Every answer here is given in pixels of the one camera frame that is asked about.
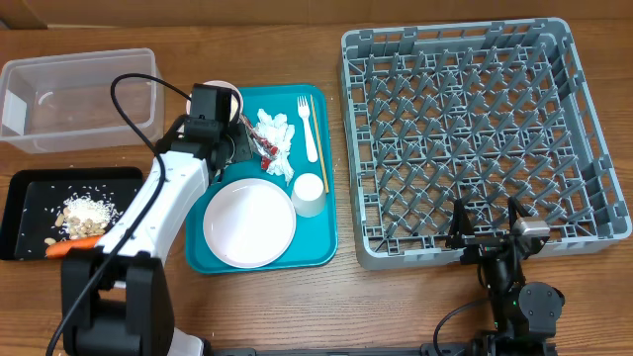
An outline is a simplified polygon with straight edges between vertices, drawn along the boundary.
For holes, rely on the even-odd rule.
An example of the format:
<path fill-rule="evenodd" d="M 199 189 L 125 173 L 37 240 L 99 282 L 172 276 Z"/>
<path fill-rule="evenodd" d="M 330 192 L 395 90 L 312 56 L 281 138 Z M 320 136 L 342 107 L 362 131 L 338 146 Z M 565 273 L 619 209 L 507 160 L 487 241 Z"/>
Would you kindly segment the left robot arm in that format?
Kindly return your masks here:
<path fill-rule="evenodd" d="M 216 176 L 252 156 L 244 115 L 180 116 L 157 143 L 150 175 L 97 242 L 61 265 L 62 320 L 50 345 L 69 355 L 209 355 L 175 325 L 164 263 L 189 211 Z"/>

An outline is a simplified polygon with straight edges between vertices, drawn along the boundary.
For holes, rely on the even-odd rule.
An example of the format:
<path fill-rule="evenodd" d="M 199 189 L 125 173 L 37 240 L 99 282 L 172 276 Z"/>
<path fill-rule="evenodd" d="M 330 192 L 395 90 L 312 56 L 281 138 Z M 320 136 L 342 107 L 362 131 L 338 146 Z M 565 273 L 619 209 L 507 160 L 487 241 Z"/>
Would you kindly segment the orange carrot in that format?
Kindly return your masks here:
<path fill-rule="evenodd" d="M 58 259 L 64 257 L 71 249 L 91 249 L 101 239 L 101 235 L 65 240 L 50 245 L 45 250 L 47 259 Z"/>

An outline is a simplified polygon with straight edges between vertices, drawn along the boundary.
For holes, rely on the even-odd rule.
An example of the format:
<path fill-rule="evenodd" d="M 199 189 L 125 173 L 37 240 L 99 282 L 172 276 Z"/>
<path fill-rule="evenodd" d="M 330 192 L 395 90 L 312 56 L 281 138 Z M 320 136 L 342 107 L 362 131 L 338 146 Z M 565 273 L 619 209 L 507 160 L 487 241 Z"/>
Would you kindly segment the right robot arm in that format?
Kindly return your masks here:
<path fill-rule="evenodd" d="M 475 236 L 463 201 L 454 203 L 446 246 L 460 249 L 460 263 L 475 265 L 487 295 L 445 315 L 433 332 L 433 348 L 441 355 L 441 327 L 454 315 L 489 304 L 495 328 L 483 330 L 465 344 L 448 349 L 453 355 L 555 355 L 557 321 L 565 305 L 564 294 L 542 282 L 528 283 L 521 262 L 538 254 L 550 238 L 550 226 L 513 197 L 507 201 L 509 231 L 501 236 Z"/>

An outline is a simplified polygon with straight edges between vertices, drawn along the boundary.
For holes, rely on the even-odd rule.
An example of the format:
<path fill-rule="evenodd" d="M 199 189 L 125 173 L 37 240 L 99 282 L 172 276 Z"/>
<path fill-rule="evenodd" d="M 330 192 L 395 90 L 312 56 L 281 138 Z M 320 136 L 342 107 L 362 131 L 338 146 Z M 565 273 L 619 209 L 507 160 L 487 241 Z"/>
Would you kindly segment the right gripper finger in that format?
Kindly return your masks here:
<path fill-rule="evenodd" d="M 474 236 L 474 228 L 468 218 L 467 210 L 461 199 L 454 202 L 454 210 L 445 246 L 451 249 L 464 248 L 466 237 Z"/>
<path fill-rule="evenodd" d="M 511 232 L 526 232 L 531 215 L 515 197 L 507 201 L 509 227 Z"/>

